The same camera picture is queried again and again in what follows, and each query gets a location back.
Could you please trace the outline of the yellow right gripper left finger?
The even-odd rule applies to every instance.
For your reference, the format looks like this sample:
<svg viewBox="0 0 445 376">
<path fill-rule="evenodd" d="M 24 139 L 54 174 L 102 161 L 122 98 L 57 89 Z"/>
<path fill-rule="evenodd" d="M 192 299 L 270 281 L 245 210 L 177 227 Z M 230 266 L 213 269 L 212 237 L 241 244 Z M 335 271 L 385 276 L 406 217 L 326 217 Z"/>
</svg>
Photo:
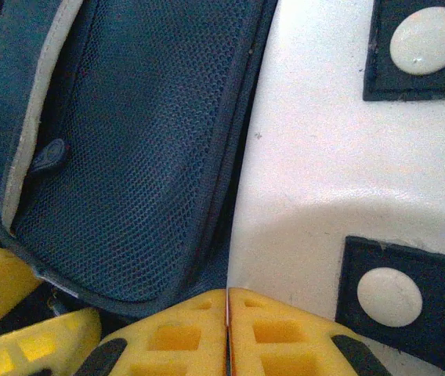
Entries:
<svg viewBox="0 0 445 376">
<path fill-rule="evenodd" d="M 106 336 L 74 376 L 226 376 L 226 290 L 190 298 Z"/>
</svg>

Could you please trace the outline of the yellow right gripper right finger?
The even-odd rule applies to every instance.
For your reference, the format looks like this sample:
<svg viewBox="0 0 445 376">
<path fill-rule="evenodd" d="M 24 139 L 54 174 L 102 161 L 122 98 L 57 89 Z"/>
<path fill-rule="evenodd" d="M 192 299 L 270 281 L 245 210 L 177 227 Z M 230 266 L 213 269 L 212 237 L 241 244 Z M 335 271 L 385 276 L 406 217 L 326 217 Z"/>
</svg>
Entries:
<svg viewBox="0 0 445 376">
<path fill-rule="evenodd" d="M 392 376 L 347 327 L 254 291 L 228 290 L 231 376 Z"/>
</svg>

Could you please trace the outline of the navy blue backpack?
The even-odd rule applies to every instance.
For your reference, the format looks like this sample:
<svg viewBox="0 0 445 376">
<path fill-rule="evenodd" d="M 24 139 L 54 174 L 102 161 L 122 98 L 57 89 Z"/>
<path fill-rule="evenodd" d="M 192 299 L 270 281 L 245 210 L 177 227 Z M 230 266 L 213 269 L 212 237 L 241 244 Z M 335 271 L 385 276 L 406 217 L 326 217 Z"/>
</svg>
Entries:
<svg viewBox="0 0 445 376">
<path fill-rule="evenodd" d="M 445 0 L 0 0 L 0 248 L 0 336 L 224 289 L 231 376 L 238 287 L 445 376 Z"/>
</svg>

